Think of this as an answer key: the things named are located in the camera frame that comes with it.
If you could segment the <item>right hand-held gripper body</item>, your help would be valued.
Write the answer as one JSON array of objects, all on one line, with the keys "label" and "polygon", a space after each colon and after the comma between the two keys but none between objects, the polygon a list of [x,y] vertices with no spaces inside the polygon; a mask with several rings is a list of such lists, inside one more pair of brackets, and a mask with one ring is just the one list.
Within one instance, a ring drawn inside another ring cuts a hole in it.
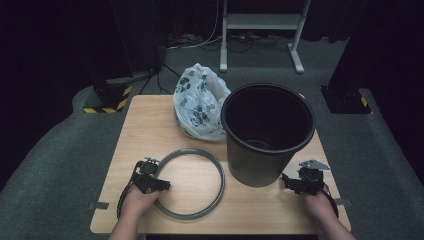
[{"label": "right hand-held gripper body", "polygon": [[300,177],[299,192],[315,195],[324,189],[324,170],[330,170],[331,167],[315,159],[307,160],[299,164],[298,171]]}]

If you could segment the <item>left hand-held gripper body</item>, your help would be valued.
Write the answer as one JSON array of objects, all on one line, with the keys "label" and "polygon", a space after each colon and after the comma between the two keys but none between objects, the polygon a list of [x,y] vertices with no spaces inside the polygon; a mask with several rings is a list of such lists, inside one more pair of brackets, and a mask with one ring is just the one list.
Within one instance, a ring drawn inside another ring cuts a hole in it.
[{"label": "left hand-held gripper body", "polygon": [[131,179],[142,193],[159,189],[159,180],[155,178],[158,167],[159,161],[150,157],[136,163]]}]

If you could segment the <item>black trash can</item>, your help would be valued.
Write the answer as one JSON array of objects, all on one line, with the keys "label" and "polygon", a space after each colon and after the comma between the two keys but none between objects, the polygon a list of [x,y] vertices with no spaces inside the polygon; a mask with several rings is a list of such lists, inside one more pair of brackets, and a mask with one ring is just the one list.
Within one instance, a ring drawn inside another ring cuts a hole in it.
[{"label": "black trash can", "polygon": [[250,187],[274,183],[315,133],[315,116],[298,93],[275,84],[232,92],[221,109],[231,174]]}]

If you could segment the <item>white printed trash bag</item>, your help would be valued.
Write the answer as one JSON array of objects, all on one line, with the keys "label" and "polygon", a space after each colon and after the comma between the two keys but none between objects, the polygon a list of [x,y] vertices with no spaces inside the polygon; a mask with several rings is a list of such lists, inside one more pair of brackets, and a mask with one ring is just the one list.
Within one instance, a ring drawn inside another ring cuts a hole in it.
[{"label": "white printed trash bag", "polygon": [[209,67],[196,63],[181,75],[173,94],[174,118],[187,136],[205,141],[223,141],[221,110],[231,91]]}]

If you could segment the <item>person's left hand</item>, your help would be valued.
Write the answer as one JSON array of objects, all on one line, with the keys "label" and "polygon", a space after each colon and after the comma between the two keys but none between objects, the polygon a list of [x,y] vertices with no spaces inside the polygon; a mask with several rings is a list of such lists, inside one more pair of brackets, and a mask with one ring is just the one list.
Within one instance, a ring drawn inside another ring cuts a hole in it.
[{"label": "person's left hand", "polygon": [[121,207],[120,217],[124,220],[139,220],[161,195],[161,191],[143,193],[131,186]]}]

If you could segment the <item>person's right hand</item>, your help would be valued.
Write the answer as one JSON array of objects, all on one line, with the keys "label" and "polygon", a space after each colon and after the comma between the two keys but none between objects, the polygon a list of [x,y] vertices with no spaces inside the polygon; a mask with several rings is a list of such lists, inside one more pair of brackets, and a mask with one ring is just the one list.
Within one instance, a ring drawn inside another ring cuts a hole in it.
[{"label": "person's right hand", "polygon": [[302,193],[302,197],[308,213],[320,227],[329,228],[338,221],[331,203],[325,194],[322,192],[316,195]]}]

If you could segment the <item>yellow black striped base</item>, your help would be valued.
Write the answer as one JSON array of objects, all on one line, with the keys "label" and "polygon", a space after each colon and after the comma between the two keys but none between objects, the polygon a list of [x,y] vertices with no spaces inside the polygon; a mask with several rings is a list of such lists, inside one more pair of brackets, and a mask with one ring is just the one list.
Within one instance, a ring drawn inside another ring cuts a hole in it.
[{"label": "yellow black striped base", "polygon": [[89,114],[120,112],[125,107],[131,90],[132,87],[128,85],[93,88],[83,104],[83,111]]},{"label": "yellow black striped base", "polygon": [[371,114],[365,97],[358,91],[320,87],[329,111],[333,114]]}]

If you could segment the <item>white metal stand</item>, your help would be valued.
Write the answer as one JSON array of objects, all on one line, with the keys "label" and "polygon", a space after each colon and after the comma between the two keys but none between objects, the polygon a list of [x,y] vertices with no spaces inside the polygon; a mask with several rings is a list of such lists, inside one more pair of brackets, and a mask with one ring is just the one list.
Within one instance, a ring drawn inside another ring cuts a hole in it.
[{"label": "white metal stand", "polygon": [[227,32],[229,30],[293,30],[294,39],[287,44],[294,68],[298,74],[305,72],[297,48],[312,0],[304,0],[299,14],[243,14],[229,13],[228,0],[223,0],[222,37],[219,70],[228,70]]}]

